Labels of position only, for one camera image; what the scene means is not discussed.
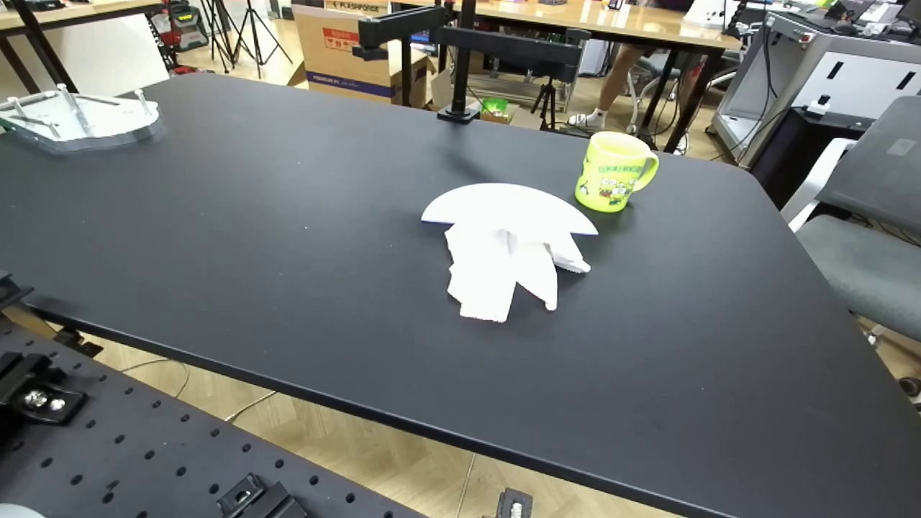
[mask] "black table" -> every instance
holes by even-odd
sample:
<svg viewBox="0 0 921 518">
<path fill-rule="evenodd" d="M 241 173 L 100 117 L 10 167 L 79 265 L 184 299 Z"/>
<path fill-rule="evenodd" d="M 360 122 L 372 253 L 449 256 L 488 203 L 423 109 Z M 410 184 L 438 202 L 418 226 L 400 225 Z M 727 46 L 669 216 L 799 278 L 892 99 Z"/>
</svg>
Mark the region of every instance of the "black table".
<svg viewBox="0 0 921 518">
<path fill-rule="evenodd" d="M 148 98 L 140 148 L 0 141 L 0 265 L 42 314 L 677 511 L 921 508 L 918 416 L 744 173 L 662 154 L 556 314 L 487 325 L 420 210 L 570 197 L 584 141 L 225 76 Z"/>
</svg>

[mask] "chair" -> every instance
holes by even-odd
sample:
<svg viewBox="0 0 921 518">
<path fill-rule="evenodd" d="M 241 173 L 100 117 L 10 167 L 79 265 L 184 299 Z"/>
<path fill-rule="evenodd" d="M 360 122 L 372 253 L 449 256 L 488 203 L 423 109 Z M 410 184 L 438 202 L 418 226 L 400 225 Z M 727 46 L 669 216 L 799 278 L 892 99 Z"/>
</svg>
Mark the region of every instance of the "chair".
<svg viewBox="0 0 921 518">
<path fill-rule="evenodd" d="M 779 210 L 852 314 L 908 338 L 921 338 L 918 119 L 921 98 L 898 98 L 859 141 L 833 138 Z"/>
<path fill-rule="evenodd" d="M 648 58 L 641 58 L 629 73 L 628 73 L 628 88 L 629 88 L 629 127 L 628 132 L 636 132 L 639 128 L 639 114 L 641 114 L 641 104 L 645 98 L 651 98 L 654 85 L 658 82 L 658 76 L 664 73 L 664 63 L 667 63 L 667 50 L 654 50 Z M 664 127 L 656 127 L 654 122 L 654 135 L 662 135 L 667 132 L 677 119 L 678 119 L 678 104 L 677 104 L 677 95 L 678 95 L 678 73 L 681 69 L 669 69 L 667 71 L 667 82 L 664 82 L 664 92 L 662 92 L 662 99 L 669 99 L 674 104 L 674 112 L 667 117 Z"/>
</svg>

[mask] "bracket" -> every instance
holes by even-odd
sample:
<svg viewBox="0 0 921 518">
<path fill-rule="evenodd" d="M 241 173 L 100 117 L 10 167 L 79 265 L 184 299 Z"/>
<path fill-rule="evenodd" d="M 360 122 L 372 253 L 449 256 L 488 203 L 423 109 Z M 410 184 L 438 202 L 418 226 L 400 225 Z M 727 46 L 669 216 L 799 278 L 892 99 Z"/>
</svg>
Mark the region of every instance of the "bracket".
<svg viewBox="0 0 921 518">
<path fill-rule="evenodd" d="M 528 518 L 531 515 L 531 498 L 527 491 L 517 488 L 504 488 L 497 495 L 497 508 L 495 518 Z"/>
<path fill-rule="evenodd" d="M 52 367 L 42 353 L 0 357 L 0 410 L 15 410 L 35 423 L 65 423 L 85 399 L 79 390 L 55 386 L 64 371 Z"/>
<path fill-rule="evenodd" d="M 225 518 L 315 518 L 282 482 L 265 482 L 258 475 L 245 475 L 218 501 Z"/>
<path fill-rule="evenodd" d="M 18 305 L 32 288 L 20 288 L 7 269 L 0 269 L 0 309 Z"/>
</svg>

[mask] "green mug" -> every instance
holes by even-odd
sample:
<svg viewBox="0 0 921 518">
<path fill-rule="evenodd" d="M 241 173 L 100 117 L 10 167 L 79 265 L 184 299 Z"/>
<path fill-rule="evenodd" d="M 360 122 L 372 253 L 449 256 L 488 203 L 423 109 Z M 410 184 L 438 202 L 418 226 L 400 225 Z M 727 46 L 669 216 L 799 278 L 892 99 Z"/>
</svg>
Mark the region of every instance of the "green mug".
<svg viewBox="0 0 921 518">
<path fill-rule="evenodd" d="M 584 148 L 574 197 L 589 210 L 618 212 L 656 173 L 658 154 L 645 141 L 628 132 L 596 132 Z"/>
</svg>

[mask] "floor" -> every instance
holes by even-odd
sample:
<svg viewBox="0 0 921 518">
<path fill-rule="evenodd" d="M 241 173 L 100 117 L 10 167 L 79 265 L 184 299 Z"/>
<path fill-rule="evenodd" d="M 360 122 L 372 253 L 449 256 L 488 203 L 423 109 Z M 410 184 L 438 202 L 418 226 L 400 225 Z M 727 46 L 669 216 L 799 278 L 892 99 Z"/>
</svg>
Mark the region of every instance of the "floor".
<svg viewBox="0 0 921 518">
<path fill-rule="evenodd" d="M 284 48 L 298 58 L 292 23 L 277 23 Z M 218 69 L 207 48 L 182 53 L 184 63 L 200 69 Z M 262 79 L 284 82 L 289 73 L 284 58 L 274 58 L 262 69 Z M 238 63 L 235 76 L 258 79 L 252 63 Z M 593 104 L 597 79 L 577 79 L 573 109 Z M 625 127 L 628 104 L 613 109 L 609 127 Z M 695 114 L 691 128 L 691 158 L 720 161 L 715 144 L 702 132 L 711 109 Z M 531 127 L 534 117 L 515 117 L 515 127 Z M 423 515 L 456 515 L 481 518 L 495 515 L 495 501 L 507 486 L 528 491 L 534 498 L 534 515 L 553 518 L 654 518 L 658 508 L 600 495 L 549 475 L 527 472 L 500 459 L 488 459 L 471 452 L 459 452 L 433 440 L 423 440 L 405 430 L 374 426 L 360 416 L 348 416 L 321 404 L 310 404 L 284 394 L 274 394 L 222 374 L 210 374 L 192 366 L 160 358 L 117 341 L 104 341 L 100 361 L 125 371 L 128 376 L 160 389 L 184 403 L 197 404 L 222 419 L 229 419 L 282 448 L 289 448 L 313 462 L 321 462 L 344 476 L 372 486 Z M 892 366 L 892 374 L 918 371 L 911 353 L 884 344 L 880 357 Z"/>
</svg>

